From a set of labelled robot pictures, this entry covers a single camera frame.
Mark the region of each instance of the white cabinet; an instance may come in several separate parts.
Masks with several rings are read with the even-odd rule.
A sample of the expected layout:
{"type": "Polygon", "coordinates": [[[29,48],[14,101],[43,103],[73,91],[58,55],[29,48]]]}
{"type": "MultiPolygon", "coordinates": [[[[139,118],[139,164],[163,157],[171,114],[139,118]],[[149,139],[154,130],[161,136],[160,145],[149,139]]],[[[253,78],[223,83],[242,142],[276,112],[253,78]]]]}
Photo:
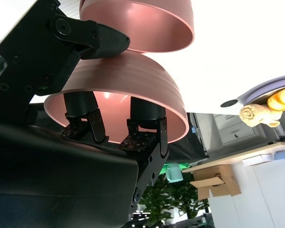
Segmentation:
{"type": "Polygon", "coordinates": [[[219,115],[215,117],[218,130],[222,130],[238,123],[242,123],[238,115],[219,115]]]}
{"type": "Polygon", "coordinates": [[[238,123],[219,131],[223,145],[234,141],[239,141],[250,136],[254,136],[253,128],[248,127],[245,123],[238,123]]]}

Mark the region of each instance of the wooden tabletop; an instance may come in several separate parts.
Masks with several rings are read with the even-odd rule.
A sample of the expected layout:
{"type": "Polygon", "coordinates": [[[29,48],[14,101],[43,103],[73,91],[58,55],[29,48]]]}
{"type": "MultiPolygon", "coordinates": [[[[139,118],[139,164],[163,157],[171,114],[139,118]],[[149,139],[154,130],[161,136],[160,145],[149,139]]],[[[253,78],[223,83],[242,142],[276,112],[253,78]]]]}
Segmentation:
{"type": "Polygon", "coordinates": [[[186,170],[183,170],[182,172],[191,172],[196,170],[201,170],[205,168],[209,168],[216,165],[230,165],[230,164],[236,164],[239,162],[242,162],[243,159],[251,158],[254,156],[258,156],[261,154],[269,154],[269,153],[275,153],[277,151],[285,151],[285,142],[277,142],[272,145],[260,147],[257,149],[253,149],[250,151],[245,151],[242,153],[234,154],[228,157],[224,157],[218,160],[205,160],[204,163],[194,166],[192,168],[188,168],[186,170]]]}

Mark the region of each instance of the white wall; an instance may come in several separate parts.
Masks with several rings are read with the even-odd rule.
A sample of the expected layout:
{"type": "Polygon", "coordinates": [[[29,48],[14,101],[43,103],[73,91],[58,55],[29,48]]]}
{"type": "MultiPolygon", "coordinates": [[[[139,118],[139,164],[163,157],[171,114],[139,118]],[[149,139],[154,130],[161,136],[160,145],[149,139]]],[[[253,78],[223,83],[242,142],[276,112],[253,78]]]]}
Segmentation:
{"type": "Polygon", "coordinates": [[[285,228],[285,160],[233,170],[242,194],[209,199],[215,227],[285,228]]]}

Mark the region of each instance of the pink bowl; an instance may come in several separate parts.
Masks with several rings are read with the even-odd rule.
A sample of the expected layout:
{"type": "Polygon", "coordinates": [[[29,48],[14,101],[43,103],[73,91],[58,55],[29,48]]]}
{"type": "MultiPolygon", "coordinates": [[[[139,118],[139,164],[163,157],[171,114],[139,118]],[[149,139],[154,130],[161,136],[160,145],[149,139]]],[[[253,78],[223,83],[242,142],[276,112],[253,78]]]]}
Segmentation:
{"type": "Polygon", "coordinates": [[[171,76],[152,59],[132,51],[114,58],[81,60],[62,92],[44,102],[47,114],[67,126],[63,93],[94,91],[110,141],[122,142],[128,135],[130,97],[135,96],[166,108],[168,141],[184,137],[189,124],[179,89],[171,76]]]}
{"type": "Polygon", "coordinates": [[[191,0],[81,0],[80,19],[125,33],[139,52],[176,51],[194,40],[191,0]]]}

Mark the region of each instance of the screw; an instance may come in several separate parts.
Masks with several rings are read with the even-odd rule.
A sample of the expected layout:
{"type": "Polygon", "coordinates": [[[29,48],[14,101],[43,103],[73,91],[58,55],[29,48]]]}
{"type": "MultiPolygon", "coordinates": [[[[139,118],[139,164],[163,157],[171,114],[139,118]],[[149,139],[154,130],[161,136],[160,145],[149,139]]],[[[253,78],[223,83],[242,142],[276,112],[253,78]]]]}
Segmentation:
{"type": "Polygon", "coordinates": [[[133,195],[133,203],[136,205],[140,198],[141,198],[141,190],[139,188],[136,188],[133,195]]]}
{"type": "Polygon", "coordinates": [[[55,26],[57,31],[63,36],[67,36],[71,33],[71,27],[66,20],[58,19],[55,26]]]}
{"type": "Polygon", "coordinates": [[[33,87],[31,87],[29,85],[27,85],[24,89],[25,89],[25,91],[27,91],[29,93],[33,91],[33,87]]]}
{"type": "Polygon", "coordinates": [[[57,1],[48,1],[52,10],[57,10],[58,6],[60,5],[57,1]]]}
{"type": "Polygon", "coordinates": [[[50,75],[44,75],[43,81],[46,85],[52,84],[53,78],[50,75]]]}
{"type": "Polygon", "coordinates": [[[10,87],[9,87],[8,84],[6,84],[6,83],[0,83],[0,90],[2,90],[2,91],[8,91],[9,88],[10,88],[10,87]]]}
{"type": "Polygon", "coordinates": [[[92,31],[92,36],[94,39],[97,39],[98,38],[98,34],[95,30],[92,31]]]}
{"type": "Polygon", "coordinates": [[[14,64],[18,64],[18,63],[20,63],[21,62],[21,54],[19,54],[19,53],[15,53],[14,54],[14,59],[13,59],[13,63],[14,64]]]}

